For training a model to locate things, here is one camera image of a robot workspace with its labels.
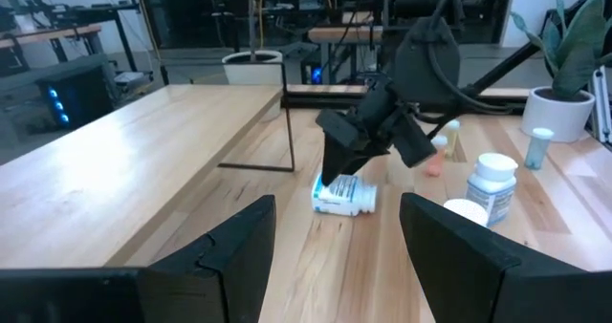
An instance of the orange object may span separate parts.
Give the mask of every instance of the orange object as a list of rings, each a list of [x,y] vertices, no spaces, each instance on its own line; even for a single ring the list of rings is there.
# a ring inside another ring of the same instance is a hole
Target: orange object
[[[427,161],[425,174],[431,177],[439,177],[442,175],[442,165],[447,150],[448,138],[438,136],[431,140],[431,143],[438,152]]]

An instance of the bottle label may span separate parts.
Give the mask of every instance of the bottle label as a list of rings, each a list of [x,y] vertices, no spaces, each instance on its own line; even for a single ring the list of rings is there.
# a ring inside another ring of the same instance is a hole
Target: bottle label
[[[324,186],[319,176],[313,196],[315,199],[332,201],[335,203],[353,203],[358,180],[359,178],[356,176],[340,175],[332,184]]]
[[[510,210],[510,200],[513,194],[514,185],[496,193],[487,193],[468,182],[466,199],[485,207],[487,213],[489,213],[488,225],[490,226],[506,217]]]

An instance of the light wood surface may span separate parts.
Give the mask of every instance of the light wood surface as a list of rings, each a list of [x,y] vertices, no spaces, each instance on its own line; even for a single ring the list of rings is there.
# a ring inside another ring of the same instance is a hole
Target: light wood surface
[[[168,86],[3,165],[0,268],[125,264],[280,95]]]
[[[362,85],[313,85],[313,84],[290,84],[287,85],[289,92],[298,93],[331,93],[331,94],[364,94],[367,90]],[[485,90],[481,97],[527,97],[528,89],[490,88]]]
[[[440,178],[424,176],[422,167],[407,169],[395,150],[371,161],[360,173],[378,185],[377,211],[350,218],[311,207],[323,155],[316,116],[292,111],[296,173],[215,169],[199,186],[206,197],[168,220],[133,263],[159,259],[261,195],[274,194],[275,249],[260,322],[433,322],[405,249],[400,196],[414,191],[439,204],[462,197],[484,152],[522,163],[529,139],[519,131],[519,118],[462,117],[455,156]],[[285,128],[283,118],[257,124],[227,161],[288,164]],[[612,154],[586,134],[574,144],[552,144],[541,170],[518,169],[510,215],[493,230],[584,269],[612,269],[610,166]]]
[[[346,27],[315,27],[308,31],[308,37],[314,43],[337,43],[342,39]],[[383,38],[383,27],[375,26],[372,31],[374,42],[380,42]],[[342,43],[362,43],[370,42],[370,27],[351,27]]]
[[[89,26],[76,28],[76,31],[79,34],[99,32],[101,30],[102,30],[102,27],[100,25],[89,25]],[[64,29],[64,30],[52,30],[52,31],[47,31],[47,32],[37,32],[34,34],[25,34],[25,35],[17,34],[15,37],[17,38],[17,41],[19,42],[20,45],[24,45],[24,44],[29,44],[33,42],[41,42],[41,41],[51,40],[54,38],[75,36],[75,35],[76,34],[75,34],[74,29]],[[9,48],[13,46],[14,46],[14,43],[12,42],[12,40],[9,40],[9,39],[0,40],[0,49]]]

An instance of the potted plant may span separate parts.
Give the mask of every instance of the potted plant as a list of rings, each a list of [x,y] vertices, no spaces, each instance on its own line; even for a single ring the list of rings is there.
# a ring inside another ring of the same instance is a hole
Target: potted plant
[[[277,51],[255,49],[255,0],[249,0],[249,47],[247,52],[225,56],[221,61],[228,77],[229,84],[280,84],[282,70],[278,63],[283,61],[283,54]],[[248,65],[248,63],[271,63],[270,65]],[[261,119],[268,121],[280,115],[280,100]]]
[[[539,37],[529,32],[523,18],[512,13],[516,27],[544,53],[544,61],[553,75],[553,85],[534,88],[527,98],[521,129],[532,135],[534,128],[555,132],[553,141],[576,141],[589,118],[595,97],[583,88],[593,73],[612,59],[601,56],[603,41],[611,21],[603,17],[604,0],[586,0],[569,24],[565,4],[557,0],[557,22],[546,21]]]

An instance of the snake plant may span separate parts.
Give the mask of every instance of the snake plant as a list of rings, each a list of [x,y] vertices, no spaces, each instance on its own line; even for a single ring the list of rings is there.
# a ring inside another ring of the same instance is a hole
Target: snake plant
[[[554,77],[553,95],[559,100],[573,100],[593,72],[612,60],[612,54],[602,55],[605,35],[612,26],[612,19],[603,17],[604,2],[586,0],[568,26],[565,3],[557,0],[558,24],[549,18],[541,37],[527,30],[518,13],[511,14],[516,27],[544,53]]]

